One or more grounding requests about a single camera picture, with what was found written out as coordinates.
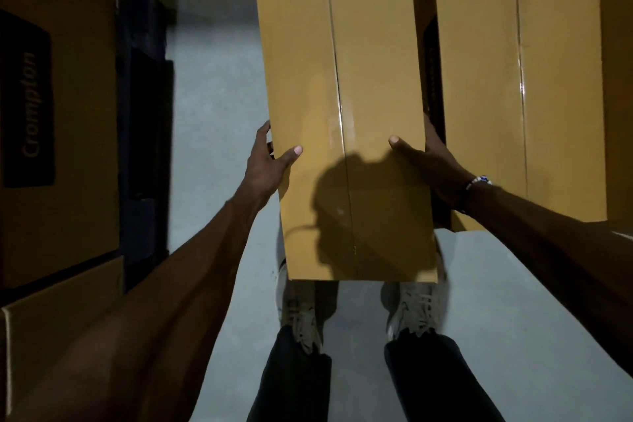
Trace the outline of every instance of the right hand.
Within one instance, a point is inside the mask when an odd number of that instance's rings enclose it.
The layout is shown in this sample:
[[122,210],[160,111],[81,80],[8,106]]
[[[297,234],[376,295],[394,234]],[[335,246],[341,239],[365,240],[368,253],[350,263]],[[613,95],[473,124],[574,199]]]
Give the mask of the right hand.
[[455,209],[460,203],[464,188],[475,176],[464,169],[448,151],[427,114],[424,114],[424,129],[427,137],[424,152],[414,149],[396,135],[389,137],[389,144],[416,167],[424,182],[429,184],[450,208]]

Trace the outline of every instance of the cardboard box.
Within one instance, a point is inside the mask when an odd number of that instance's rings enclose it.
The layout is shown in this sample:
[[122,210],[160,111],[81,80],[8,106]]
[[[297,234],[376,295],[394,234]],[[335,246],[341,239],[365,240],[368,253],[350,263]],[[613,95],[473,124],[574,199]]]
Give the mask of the cardboard box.
[[567,216],[630,220],[633,12],[621,1],[415,0],[425,100],[443,106],[457,160]]
[[0,341],[6,415],[70,344],[123,295],[117,258],[3,307]]
[[0,287],[118,247],[115,0],[0,0]]
[[413,0],[257,0],[289,276],[436,281]]

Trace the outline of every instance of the black pants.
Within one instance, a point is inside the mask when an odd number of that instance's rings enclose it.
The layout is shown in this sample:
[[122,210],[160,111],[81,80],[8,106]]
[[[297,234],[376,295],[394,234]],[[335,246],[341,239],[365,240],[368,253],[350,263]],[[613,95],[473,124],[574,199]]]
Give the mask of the black pants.
[[[385,346],[385,360],[409,421],[503,420],[453,339],[403,331]],[[331,358],[306,354],[282,327],[248,421],[325,422],[331,369]]]

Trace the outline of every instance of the gray floor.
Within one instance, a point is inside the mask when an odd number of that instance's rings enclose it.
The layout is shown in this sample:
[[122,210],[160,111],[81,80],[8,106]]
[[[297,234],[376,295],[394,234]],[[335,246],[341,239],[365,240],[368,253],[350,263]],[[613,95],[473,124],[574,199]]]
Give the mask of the gray floor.
[[[231,196],[268,117],[255,0],[178,0],[178,8],[168,41],[176,70],[171,250]],[[278,330],[278,233],[274,196],[249,238],[193,421],[246,418]],[[508,250],[483,232],[439,238],[451,283],[443,331],[507,420],[633,418],[633,379]],[[405,420],[382,354],[380,290],[380,283],[340,284],[324,330],[334,360],[331,421]],[[420,394],[420,403],[433,401]]]

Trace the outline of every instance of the shoe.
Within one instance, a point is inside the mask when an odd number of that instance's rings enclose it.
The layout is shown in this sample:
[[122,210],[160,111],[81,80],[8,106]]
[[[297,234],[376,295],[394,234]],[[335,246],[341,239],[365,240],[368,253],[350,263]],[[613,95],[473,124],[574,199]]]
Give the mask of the shoe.
[[292,327],[294,339],[306,354],[311,354],[314,346],[317,352],[321,352],[323,342],[315,316],[315,283],[311,280],[289,280],[285,261],[277,274],[277,312],[281,327]]
[[430,329],[437,329],[442,312],[444,277],[438,283],[407,282],[400,284],[400,303],[387,324],[387,338],[396,340],[408,329],[421,337]]

